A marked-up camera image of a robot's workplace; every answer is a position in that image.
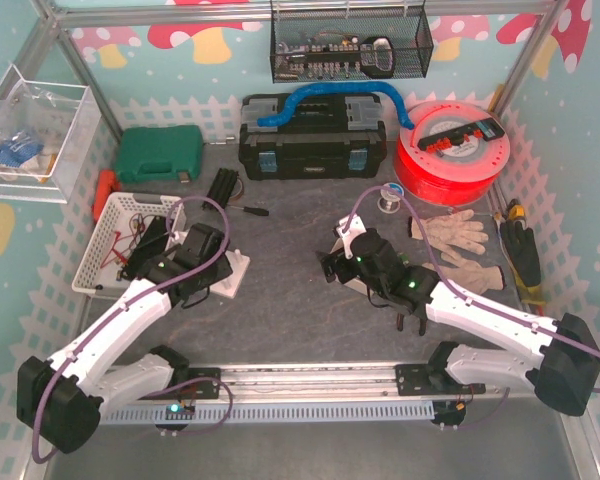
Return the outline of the black aluminium extrusion bar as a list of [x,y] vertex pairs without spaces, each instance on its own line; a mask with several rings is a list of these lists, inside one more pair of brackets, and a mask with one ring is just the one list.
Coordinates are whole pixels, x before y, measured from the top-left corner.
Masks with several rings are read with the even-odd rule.
[[220,168],[207,192],[206,197],[213,200],[221,208],[225,208],[236,186],[239,178],[237,170]]

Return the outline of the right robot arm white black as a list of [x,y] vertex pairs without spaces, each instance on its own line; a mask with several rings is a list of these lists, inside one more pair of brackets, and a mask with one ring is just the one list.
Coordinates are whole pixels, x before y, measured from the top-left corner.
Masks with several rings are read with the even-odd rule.
[[463,289],[431,269],[405,264],[375,229],[338,241],[317,255],[327,282],[359,291],[376,308],[407,317],[426,332],[430,322],[447,325],[491,343],[476,349],[443,342],[428,362],[437,389],[485,384],[529,389],[546,406],[569,416],[584,414],[600,374],[599,349],[580,317],[555,320],[507,307]]

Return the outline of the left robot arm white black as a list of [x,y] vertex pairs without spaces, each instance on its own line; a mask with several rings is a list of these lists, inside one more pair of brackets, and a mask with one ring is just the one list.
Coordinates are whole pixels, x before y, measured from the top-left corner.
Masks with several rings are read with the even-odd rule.
[[46,359],[36,356],[17,372],[16,416],[31,428],[32,457],[46,462],[42,441],[72,453],[95,433],[101,419],[143,398],[182,398],[202,384],[220,388],[219,375],[194,377],[186,357],[165,345],[119,370],[114,361],[174,307],[200,290],[229,279],[228,232],[195,224],[181,242],[148,260],[127,290],[80,336]]

